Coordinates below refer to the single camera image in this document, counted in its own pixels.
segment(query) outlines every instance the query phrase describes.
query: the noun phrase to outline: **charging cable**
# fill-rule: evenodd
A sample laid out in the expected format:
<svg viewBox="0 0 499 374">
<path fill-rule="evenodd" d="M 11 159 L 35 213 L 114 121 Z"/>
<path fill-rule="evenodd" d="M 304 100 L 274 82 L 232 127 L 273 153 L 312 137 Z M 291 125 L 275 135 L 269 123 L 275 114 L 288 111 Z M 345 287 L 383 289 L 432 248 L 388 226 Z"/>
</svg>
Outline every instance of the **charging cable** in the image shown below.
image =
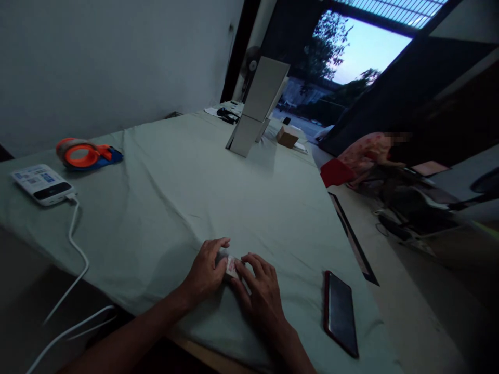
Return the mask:
<svg viewBox="0 0 499 374">
<path fill-rule="evenodd" d="M 69 227 L 68 239 L 69 239 L 69 242 L 71 243 L 71 245 L 74 247 L 74 249 L 76 249 L 78 251 L 78 253 L 80 254 L 80 256 L 82 256 L 83 261 L 85 262 L 85 267 L 83 268 L 83 271 L 78 276 L 78 278 L 76 278 L 76 280 L 73 282 L 73 284 L 65 292 L 65 294 L 62 295 L 61 299 L 57 302 L 56 306 L 48 314 L 47 318 L 45 318 L 45 320 L 43 321 L 43 325 L 45 325 L 48 322 L 48 320 L 54 315 L 54 313 L 56 312 L 57 308 L 61 305 L 61 303 L 66 298 L 66 296 L 71 292 L 71 290 L 74 288 L 74 286 L 76 286 L 76 283 L 78 283 L 80 281 L 80 279 L 83 278 L 83 276 L 85 275 L 85 273 L 88 271 L 88 267 L 90 265 L 89 262 L 88 262 L 87 257 L 83 253 L 83 251 L 80 249 L 80 247 L 78 246 L 78 244 L 76 244 L 74 242 L 74 240 L 73 240 L 74 224 L 75 224 L 75 221 L 76 221 L 76 215 L 78 213 L 78 208 L 80 207 L 80 202 L 78 201 L 78 199 L 76 198 L 76 194 L 74 194 L 74 193 L 70 193 L 69 195 L 66 196 L 66 198 L 68 200 L 70 200 L 70 201 L 76 202 L 76 206 L 74 207 L 74 212 L 73 212 L 73 219 L 71 220 L 71 226 Z"/>
<path fill-rule="evenodd" d="M 76 285 L 76 283 L 78 283 L 78 281 L 83 278 L 83 276 L 85 275 L 85 273 L 88 271 L 88 268 L 89 268 L 89 265 L 90 263 L 88 262 L 88 259 L 87 257 L 85 256 L 85 254 L 83 253 L 83 251 L 80 249 L 80 247 L 78 246 L 78 244 L 76 244 L 73 240 L 73 230 L 74 230 L 74 225 L 75 225 L 75 222 L 76 222 L 76 215 L 78 213 L 78 208 L 80 207 L 80 202 L 78 201 L 78 199 L 76 198 L 76 194 L 74 193 L 70 193 L 69 195 L 66 196 L 66 198 L 70 201 L 73 201 L 76 203 L 76 206 L 74 207 L 74 212 L 73 212 L 73 218 L 71 219 L 71 225 L 69 227 L 69 233 L 68 233 L 68 239 L 69 239 L 69 242 L 71 243 L 71 245 L 74 247 L 74 249 L 76 249 L 78 251 L 78 253 L 80 254 L 80 256 L 82 256 L 83 258 L 83 261 L 85 262 L 85 267 L 83 268 L 83 271 L 81 272 L 81 274 L 78 276 L 78 278 L 76 278 L 76 280 L 73 282 L 73 284 L 68 288 L 68 290 L 64 293 L 64 295 L 62 295 L 62 297 L 60 298 L 60 300 L 57 302 L 56 306 L 52 309 L 52 311 L 48 314 L 47 318 L 45 318 L 44 322 L 43 322 L 43 326 L 49 321 L 49 319 L 54 315 L 54 313 L 56 312 L 57 308 L 61 305 L 61 303 L 64 301 L 64 299 L 66 298 L 66 296 L 71 292 L 71 290 L 74 288 L 74 286 Z M 42 360 L 42 358 L 45 356 L 45 354 L 50 350 L 50 348 L 52 348 L 54 346 L 54 344 L 56 344 L 59 340 L 61 340 L 62 338 L 64 338 L 66 335 L 70 334 L 71 332 L 73 332 L 74 330 L 78 329 L 79 327 L 85 325 L 87 322 L 89 322 L 90 320 L 94 319 L 95 317 L 97 317 L 99 314 L 101 314 L 102 312 L 105 312 L 107 310 L 111 310 L 111 309 L 115 309 L 114 306 L 112 305 L 108 305 L 104 308 L 102 308 L 100 311 L 98 311 L 97 313 L 91 315 L 89 318 L 81 321 L 80 323 L 74 325 L 73 327 L 67 329 L 66 331 L 64 331 L 63 333 L 61 333 L 58 337 L 56 337 L 55 339 L 53 339 L 49 345 L 47 347 L 45 347 L 45 349 L 43 349 L 43 351 L 40 353 L 40 355 L 36 358 L 35 362 L 31 365 L 31 367 L 28 369 L 27 371 L 27 374 L 31 374 L 36 366 L 40 363 L 40 361 Z M 67 340 L 73 340 L 73 339 L 76 339 L 88 332 L 91 332 L 93 330 L 96 330 L 98 329 L 99 327 L 102 327 L 104 326 L 105 324 L 108 324 L 109 322 L 111 322 L 112 320 L 114 320 L 116 318 L 116 316 L 114 316 L 113 318 L 97 325 L 97 326 L 94 326 L 84 332 L 81 332 L 79 334 L 76 334 L 70 338 L 68 338 Z"/>
</svg>

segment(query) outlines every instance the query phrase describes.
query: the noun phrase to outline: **forearm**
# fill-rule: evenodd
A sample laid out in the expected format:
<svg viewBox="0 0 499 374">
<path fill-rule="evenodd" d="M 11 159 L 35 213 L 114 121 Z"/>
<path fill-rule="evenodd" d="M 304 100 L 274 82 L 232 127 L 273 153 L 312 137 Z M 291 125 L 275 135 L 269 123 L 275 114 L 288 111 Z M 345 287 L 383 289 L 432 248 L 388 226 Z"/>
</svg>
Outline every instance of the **forearm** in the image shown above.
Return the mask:
<svg viewBox="0 0 499 374">
<path fill-rule="evenodd" d="M 282 356 L 290 372 L 300 374 L 316 372 L 312 362 L 308 358 L 307 352 L 301 344 L 298 333 L 291 325 L 288 324 L 281 329 L 274 346 Z"/>
<path fill-rule="evenodd" d="M 192 302 L 177 288 L 150 310 L 94 345 L 61 373 L 130 372 L 191 308 Z"/>
<path fill-rule="evenodd" d="M 381 162 L 378 162 L 378 164 L 383 165 L 383 166 L 395 166 L 395 167 L 401 165 L 401 163 L 396 163 L 396 162 L 393 162 L 390 160 L 383 160 Z"/>
</svg>

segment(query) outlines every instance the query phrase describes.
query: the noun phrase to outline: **pink clothing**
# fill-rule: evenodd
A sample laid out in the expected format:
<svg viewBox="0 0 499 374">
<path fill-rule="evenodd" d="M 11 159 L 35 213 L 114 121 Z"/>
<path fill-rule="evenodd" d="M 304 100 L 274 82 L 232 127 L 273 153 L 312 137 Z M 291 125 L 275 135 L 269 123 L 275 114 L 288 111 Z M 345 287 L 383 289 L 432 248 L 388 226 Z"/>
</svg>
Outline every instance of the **pink clothing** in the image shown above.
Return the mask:
<svg viewBox="0 0 499 374">
<path fill-rule="evenodd" d="M 373 132 L 346 148 L 338 160 L 352 169 L 355 174 L 360 175 L 375 165 L 374 161 L 379 155 L 388 156 L 390 148 L 390 138 L 385 137 L 382 132 Z"/>
</svg>

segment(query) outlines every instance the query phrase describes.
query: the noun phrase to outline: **small brown box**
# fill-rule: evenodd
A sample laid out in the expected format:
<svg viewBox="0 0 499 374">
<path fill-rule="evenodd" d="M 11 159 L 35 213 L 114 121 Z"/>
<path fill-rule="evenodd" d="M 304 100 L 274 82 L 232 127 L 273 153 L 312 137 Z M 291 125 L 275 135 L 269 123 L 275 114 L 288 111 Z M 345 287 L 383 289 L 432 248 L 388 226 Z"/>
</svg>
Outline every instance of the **small brown box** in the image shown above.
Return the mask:
<svg viewBox="0 0 499 374">
<path fill-rule="evenodd" d="M 277 139 L 277 143 L 288 148 L 293 148 L 298 141 L 298 133 L 291 126 L 283 125 L 275 138 Z"/>
</svg>

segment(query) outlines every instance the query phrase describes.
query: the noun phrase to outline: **tile floor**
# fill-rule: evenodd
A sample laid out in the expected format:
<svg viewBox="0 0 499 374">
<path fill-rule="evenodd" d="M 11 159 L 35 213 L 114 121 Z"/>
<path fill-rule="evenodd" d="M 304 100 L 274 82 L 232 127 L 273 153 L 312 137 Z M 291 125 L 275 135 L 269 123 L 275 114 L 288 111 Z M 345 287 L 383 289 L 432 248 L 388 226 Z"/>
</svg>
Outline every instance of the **tile floor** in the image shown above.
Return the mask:
<svg viewBox="0 0 499 374">
<path fill-rule="evenodd" d="M 331 156 L 312 146 L 322 166 Z M 379 281 L 369 284 L 406 374 L 467 372 L 469 343 L 487 311 L 444 267 L 418 252 L 384 237 L 371 214 L 378 206 L 344 187 L 330 187 L 347 215 Z M 72 326 L 108 304 L 92 287 L 81 284 L 47 328 L 40 324 L 72 278 L 49 265 L 23 243 L 0 230 L 0 336 L 9 337 L 2 349 L 2 372 L 23 373 L 41 349 L 64 327 Z M 52 373 L 77 356 L 90 338 L 57 344 L 37 373 Z"/>
</svg>

